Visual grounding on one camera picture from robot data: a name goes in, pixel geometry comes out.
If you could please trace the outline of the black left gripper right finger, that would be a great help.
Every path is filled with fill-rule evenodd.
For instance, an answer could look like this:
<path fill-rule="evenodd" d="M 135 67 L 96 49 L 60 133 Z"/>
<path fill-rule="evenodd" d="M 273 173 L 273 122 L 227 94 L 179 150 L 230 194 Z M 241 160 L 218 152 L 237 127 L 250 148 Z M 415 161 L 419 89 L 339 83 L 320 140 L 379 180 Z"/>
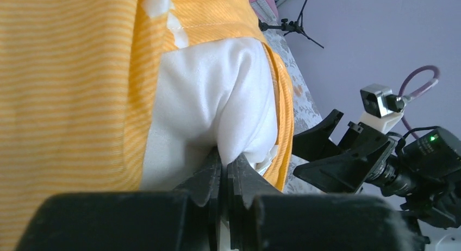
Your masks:
<path fill-rule="evenodd" d="M 419 250 L 384 200 L 355 194 L 282 194 L 239 156 L 227 166 L 230 247 L 236 250 Z"/>

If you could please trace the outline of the white pillow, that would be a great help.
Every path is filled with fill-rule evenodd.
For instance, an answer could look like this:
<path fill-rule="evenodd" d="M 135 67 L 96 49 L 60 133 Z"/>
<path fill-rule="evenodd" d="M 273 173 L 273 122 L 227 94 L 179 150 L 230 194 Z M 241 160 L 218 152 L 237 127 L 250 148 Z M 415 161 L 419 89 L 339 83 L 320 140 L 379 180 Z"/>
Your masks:
<path fill-rule="evenodd" d="M 276 100 L 260 41 L 223 39 L 161 57 L 140 188 L 170 190 L 192 176 L 213 147 L 224 165 L 250 166 L 277 145 Z"/>

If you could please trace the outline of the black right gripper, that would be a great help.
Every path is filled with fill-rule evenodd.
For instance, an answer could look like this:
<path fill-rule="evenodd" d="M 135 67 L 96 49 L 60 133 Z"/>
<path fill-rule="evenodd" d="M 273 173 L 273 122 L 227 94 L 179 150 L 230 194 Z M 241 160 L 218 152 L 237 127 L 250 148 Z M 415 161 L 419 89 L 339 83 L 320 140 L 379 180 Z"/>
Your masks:
<path fill-rule="evenodd" d="M 403 136 L 349 122 L 336 145 L 330 135 L 343 115 L 334 109 L 316 126 L 294 135 L 292 154 L 308 162 L 297 166 L 293 175 L 327 193 L 358 193 L 368 183 L 385 197 L 409 197 L 419 179 L 394 152 Z"/>

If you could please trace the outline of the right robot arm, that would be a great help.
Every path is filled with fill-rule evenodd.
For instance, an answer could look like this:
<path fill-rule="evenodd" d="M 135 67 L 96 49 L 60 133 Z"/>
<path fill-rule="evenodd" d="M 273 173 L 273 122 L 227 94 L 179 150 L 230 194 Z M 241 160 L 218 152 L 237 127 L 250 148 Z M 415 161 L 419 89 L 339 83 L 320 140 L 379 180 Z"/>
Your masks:
<path fill-rule="evenodd" d="M 294 136 L 292 152 L 305 163 L 294 176 L 326 193 L 357 193 L 365 183 L 401 209 L 437 228 L 460 227 L 460 140 L 439 126 L 424 127 L 411 143 L 360 122 L 348 124 L 338 144 L 330 140 L 342 112 Z"/>

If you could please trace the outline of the yellow and blue pillowcase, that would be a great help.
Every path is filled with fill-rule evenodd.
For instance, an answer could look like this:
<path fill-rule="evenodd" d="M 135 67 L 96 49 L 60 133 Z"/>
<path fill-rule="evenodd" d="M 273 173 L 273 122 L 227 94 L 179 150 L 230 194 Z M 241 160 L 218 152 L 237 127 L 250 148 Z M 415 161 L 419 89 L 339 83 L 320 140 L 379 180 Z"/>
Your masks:
<path fill-rule="evenodd" d="M 286 180 L 292 82 L 249 0 L 1 0 L 1 250 L 57 193 L 140 188 L 161 57 L 250 37 L 265 50 Z"/>

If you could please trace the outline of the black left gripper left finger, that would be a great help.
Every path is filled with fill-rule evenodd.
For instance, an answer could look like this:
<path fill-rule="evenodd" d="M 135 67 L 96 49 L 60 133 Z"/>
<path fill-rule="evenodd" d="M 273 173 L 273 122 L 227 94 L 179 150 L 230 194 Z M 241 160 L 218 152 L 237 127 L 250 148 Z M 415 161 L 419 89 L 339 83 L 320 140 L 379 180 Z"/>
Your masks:
<path fill-rule="evenodd" d="M 37 209 L 17 250 L 217 250 L 220 176 L 213 149 L 171 191 L 56 194 Z"/>

